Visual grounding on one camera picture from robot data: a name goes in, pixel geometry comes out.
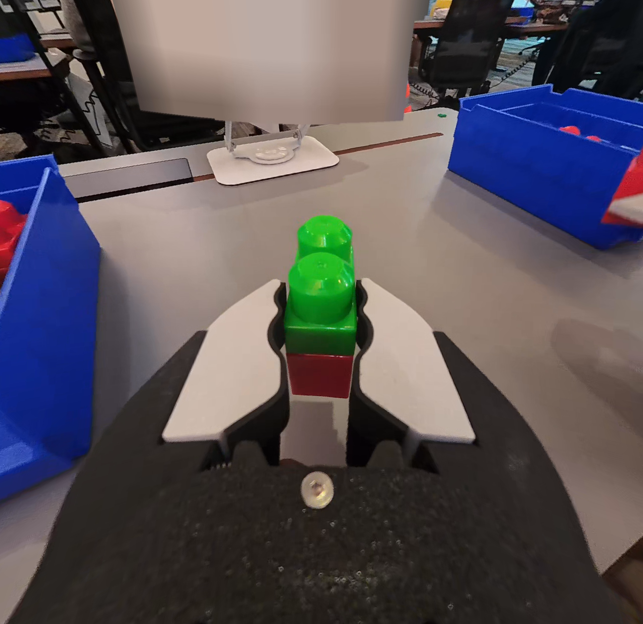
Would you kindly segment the pile of colourful toy blocks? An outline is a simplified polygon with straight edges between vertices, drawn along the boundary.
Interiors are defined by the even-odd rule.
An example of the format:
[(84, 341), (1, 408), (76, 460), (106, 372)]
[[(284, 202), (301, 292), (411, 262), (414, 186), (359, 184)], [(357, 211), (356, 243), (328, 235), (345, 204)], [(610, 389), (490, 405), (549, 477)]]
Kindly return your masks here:
[(1, 286), (10, 269), (27, 214), (20, 213), (8, 201), (1, 201)]

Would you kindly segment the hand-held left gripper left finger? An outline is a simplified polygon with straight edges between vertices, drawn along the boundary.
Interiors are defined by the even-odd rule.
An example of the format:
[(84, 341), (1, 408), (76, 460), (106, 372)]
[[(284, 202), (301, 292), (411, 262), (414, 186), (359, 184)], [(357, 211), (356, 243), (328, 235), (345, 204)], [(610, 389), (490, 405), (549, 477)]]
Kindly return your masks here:
[(163, 430), (166, 443), (279, 438), (290, 418), (285, 283), (270, 280), (206, 330)]

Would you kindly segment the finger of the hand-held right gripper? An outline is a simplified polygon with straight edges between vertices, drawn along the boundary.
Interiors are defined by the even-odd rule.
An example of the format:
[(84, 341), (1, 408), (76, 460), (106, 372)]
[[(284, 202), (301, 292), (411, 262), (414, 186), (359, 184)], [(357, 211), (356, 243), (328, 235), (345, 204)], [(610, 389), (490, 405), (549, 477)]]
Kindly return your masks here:
[(642, 228), (642, 204), (611, 204), (603, 224)]

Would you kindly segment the white document stand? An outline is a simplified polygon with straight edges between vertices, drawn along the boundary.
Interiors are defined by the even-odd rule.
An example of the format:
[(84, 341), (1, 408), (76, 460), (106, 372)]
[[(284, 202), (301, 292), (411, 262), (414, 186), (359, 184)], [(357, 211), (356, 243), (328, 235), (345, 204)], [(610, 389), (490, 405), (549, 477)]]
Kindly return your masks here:
[(213, 177), (222, 186), (240, 186), (336, 166), (339, 157), (310, 137), (309, 128), (310, 124), (299, 124), (282, 137), (264, 135), (256, 142), (240, 143), (232, 139), (232, 122), (226, 121), (224, 146), (206, 155)]

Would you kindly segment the blue plastic bin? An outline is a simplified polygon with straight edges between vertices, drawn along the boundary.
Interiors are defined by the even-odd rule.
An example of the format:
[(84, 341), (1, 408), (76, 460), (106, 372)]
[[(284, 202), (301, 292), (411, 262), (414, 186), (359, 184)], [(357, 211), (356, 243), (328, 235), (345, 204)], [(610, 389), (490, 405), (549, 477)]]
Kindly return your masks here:
[[(569, 125), (583, 137), (559, 130)], [(547, 84), (463, 98), (448, 169), (606, 250), (642, 240), (642, 228), (601, 223), (641, 150), (642, 103)]]
[(52, 155), (1, 163), (27, 214), (1, 286), (1, 499), (69, 470), (91, 444), (101, 248)]

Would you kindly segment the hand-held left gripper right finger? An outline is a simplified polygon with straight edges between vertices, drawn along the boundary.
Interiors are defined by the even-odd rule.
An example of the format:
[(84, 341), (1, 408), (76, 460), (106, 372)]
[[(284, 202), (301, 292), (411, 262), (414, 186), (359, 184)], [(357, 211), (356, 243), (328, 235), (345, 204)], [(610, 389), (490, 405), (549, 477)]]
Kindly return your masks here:
[(429, 323), (373, 280), (358, 282), (350, 419), (371, 441), (472, 444), (476, 435)]

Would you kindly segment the black office chair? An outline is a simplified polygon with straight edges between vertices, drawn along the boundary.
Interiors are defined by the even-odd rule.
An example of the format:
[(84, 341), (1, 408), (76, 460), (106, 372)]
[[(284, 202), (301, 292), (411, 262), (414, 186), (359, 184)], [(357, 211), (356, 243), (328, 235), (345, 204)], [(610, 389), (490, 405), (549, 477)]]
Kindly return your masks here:
[(642, 101), (642, 0), (600, 0), (543, 43), (532, 86)]
[(423, 40), (418, 72), (433, 93), (427, 108), (460, 109), (467, 95), (489, 92), (488, 75), (504, 41), (505, 21), (514, 0), (453, 0), (430, 53)]

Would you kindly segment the small blue tray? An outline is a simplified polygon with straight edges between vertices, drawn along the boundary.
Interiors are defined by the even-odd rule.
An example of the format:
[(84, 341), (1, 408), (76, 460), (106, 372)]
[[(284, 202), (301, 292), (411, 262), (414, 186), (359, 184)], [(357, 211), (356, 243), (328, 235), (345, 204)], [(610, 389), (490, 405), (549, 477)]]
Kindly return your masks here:
[(26, 62), (36, 55), (37, 52), (26, 33), (1, 35), (1, 64)]

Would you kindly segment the green double toy block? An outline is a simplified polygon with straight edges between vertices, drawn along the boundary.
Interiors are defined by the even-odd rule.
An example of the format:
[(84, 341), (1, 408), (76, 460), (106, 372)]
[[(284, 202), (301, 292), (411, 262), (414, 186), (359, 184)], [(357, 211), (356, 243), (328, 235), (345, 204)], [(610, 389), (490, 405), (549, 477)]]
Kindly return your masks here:
[(297, 231), (284, 316), (289, 354), (353, 356), (358, 328), (352, 231), (317, 215)]

